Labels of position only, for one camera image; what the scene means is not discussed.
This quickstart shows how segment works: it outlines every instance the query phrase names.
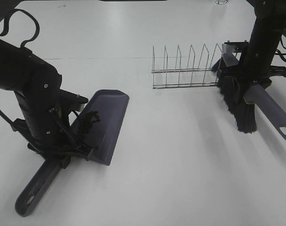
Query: metal dish rack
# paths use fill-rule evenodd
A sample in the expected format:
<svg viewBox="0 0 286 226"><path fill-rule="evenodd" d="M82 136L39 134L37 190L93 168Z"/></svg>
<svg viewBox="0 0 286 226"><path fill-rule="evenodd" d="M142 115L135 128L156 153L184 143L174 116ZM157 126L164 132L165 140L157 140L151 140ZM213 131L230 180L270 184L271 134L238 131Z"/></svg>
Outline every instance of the metal dish rack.
<svg viewBox="0 0 286 226"><path fill-rule="evenodd" d="M222 50L219 44L215 45L213 54L211 55L207 45L204 44L199 58L196 57L196 51L192 45L190 46L188 57L182 56L179 45L177 46L176 57L169 57L165 46L163 58L155 57L155 47L153 46L151 70L153 74L153 88L168 89L216 86L218 79L216 73L211 71L211 67L221 57Z"/></svg>

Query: black bristles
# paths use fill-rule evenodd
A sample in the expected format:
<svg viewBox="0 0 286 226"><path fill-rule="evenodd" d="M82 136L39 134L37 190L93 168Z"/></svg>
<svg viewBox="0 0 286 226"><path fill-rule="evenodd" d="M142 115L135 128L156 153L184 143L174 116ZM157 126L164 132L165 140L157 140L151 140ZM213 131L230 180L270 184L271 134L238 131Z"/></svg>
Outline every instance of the black bristles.
<svg viewBox="0 0 286 226"><path fill-rule="evenodd" d="M220 61L221 61L221 60L217 61L217 62L212 66L211 72L217 72L218 67L219 67L219 64L220 64Z"/></svg>
<svg viewBox="0 0 286 226"><path fill-rule="evenodd" d="M218 80L217 86L224 96L229 111L235 116L238 130L244 133L253 133L257 130L255 121L255 106L248 105L243 98L235 102L234 96L237 94L236 83L233 78L223 78Z"/></svg>

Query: white table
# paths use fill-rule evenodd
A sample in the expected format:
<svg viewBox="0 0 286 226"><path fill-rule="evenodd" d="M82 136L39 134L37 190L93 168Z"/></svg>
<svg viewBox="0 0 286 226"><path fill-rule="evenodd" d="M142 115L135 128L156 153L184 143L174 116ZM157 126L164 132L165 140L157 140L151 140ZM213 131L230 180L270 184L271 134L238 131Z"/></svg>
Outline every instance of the white table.
<svg viewBox="0 0 286 226"><path fill-rule="evenodd" d="M173 56L178 44L248 40L255 16L247 2L29 1L18 8L40 22L27 47L58 69L63 89L88 98L119 89L131 99L111 166L73 159L26 218L15 213L15 200L43 160L0 118L0 226L286 226L286 141L259 109L259 131L246 135L217 88L152 90L153 45ZM10 26L4 39L15 45L34 29L21 14ZM286 79L274 78L268 92L286 111ZM0 108L22 118L12 92L0 90Z"/></svg>

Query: gray brush handle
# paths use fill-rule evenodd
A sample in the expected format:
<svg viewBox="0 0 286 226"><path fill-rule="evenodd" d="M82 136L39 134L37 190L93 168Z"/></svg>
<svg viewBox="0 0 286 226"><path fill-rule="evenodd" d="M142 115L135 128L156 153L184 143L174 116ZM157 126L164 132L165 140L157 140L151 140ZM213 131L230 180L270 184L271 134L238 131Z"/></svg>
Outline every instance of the gray brush handle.
<svg viewBox="0 0 286 226"><path fill-rule="evenodd" d="M254 84L246 91L247 104L257 104L279 134L286 140L286 113L259 84Z"/></svg>

